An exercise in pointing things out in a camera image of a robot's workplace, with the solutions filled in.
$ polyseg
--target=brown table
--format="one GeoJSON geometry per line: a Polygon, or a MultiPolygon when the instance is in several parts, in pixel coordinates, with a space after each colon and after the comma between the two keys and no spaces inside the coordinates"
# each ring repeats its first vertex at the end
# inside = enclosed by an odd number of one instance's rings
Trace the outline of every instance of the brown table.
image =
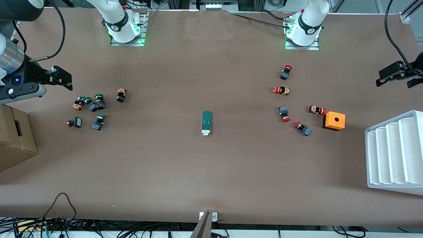
{"type": "MultiPolygon", "coordinates": [[[[196,222],[210,208],[226,223],[423,227],[423,197],[366,184],[364,130],[423,110],[421,88],[375,86],[378,71],[400,60],[383,16],[328,15],[321,49],[303,51],[285,50],[280,28],[225,11],[161,11],[144,47],[109,46],[95,9],[62,12],[63,50],[40,64],[69,71],[74,90],[47,86],[42,98],[11,104],[29,112],[39,155],[0,173],[0,216],[41,217],[66,192],[77,218],[196,222]],[[282,81],[286,64],[294,69],[282,81]],[[280,85],[290,95],[273,94],[280,85]],[[119,87],[128,89],[123,104],[119,87]],[[102,131],[90,128],[96,113],[71,108],[97,93],[106,98],[102,131]],[[346,114],[346,128],[322,129],[311,104],[346,114]],[[213,112],[210,137],[201,136],[204,110],[213,112]],[[75,116],[83,127],[67,128],[75,116]],[[293,128],[298,120],[309,137],[293,128]]],[[[410,25],[391,16],[389,27],[414,61],[410,25]]],[[[21,28],[29,56],[57,49],[54,9],[21,28]]],[[[49,214],[71,215],[64,197],[49,214]]]]}

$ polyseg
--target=metallic cylinder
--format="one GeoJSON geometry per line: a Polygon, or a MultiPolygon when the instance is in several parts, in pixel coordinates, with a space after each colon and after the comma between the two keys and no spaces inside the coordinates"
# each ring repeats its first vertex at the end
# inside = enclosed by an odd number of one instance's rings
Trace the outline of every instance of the metallic cylinder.
{"type": "Polygon", "coordinates": [[[12,41],[0,34],[0,68],[8,74],[15,72],[24,62],[24,52],[12,41]]]}

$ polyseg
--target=table surface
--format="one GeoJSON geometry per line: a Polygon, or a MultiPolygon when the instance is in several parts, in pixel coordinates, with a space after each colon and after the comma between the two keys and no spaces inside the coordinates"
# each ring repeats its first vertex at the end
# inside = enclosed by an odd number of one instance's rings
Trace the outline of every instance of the table surface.
{"type": "MultiPolygon", "coordinates": [[[[364,130],[423,110],[420,88],[375,86],[378,71],[400,60],[383,16],[328,15],[321,49],[307,51],[285,50],[280,28],[225,11],[160,11],[144,47],[111,47],[95,9],[62,12],[63,49],[40,64],[70,72],[74,90],[47,86],[42,98],[11,104],[29,113],[39,155],[0,173],[0,216],[41,217],[66,192],[77,218],[196,222],[211,209],[225,223],[423,227],[423,197],[367,187],[364,130]],[[286,64],[293,70],[282,81],[286,64]],[[119,87],[128,90],[122,104],[119,87]],[[71,108],[97,93],[102,131],[90,128],[96,113],[71,108]],[[346,114],[346,128],[322,129],[311,104],[346,114]],[[205,110],[210,137],[201,135],[205,110]],[[83,127],[67,128],[75,116],[83,127]],[[299,120],[309,137],[293,128],[299,120]]],[[[390,16],[389,27],[414,61],[410,25],[390,16]]],[[[53,53],[62,34],[54,9],[21,29],[32,58],[53,53]]],[[[48,216],[72,214],[61,197],[48,216]]]]}

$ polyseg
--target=orange box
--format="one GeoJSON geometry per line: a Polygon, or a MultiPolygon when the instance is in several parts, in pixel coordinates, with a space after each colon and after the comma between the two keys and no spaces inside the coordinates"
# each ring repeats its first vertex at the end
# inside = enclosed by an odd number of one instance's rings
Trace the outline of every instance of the orange box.
{"type": "Polygon", "coordinates": [[[323,117],[323,128],[328,130],[342,130],[345,128],[345,114],[337,112],[327,112],[323,117]]]}

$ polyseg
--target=cardboard box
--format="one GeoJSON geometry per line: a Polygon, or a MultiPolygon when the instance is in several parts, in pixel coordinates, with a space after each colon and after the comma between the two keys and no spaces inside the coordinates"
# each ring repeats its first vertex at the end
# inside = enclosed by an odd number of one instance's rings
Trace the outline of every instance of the cardboard box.
{"type": "Polygon", "coordinates": [[[38,152],[26,113],[0,106],[0,171],[3,171],[38,152]]]}

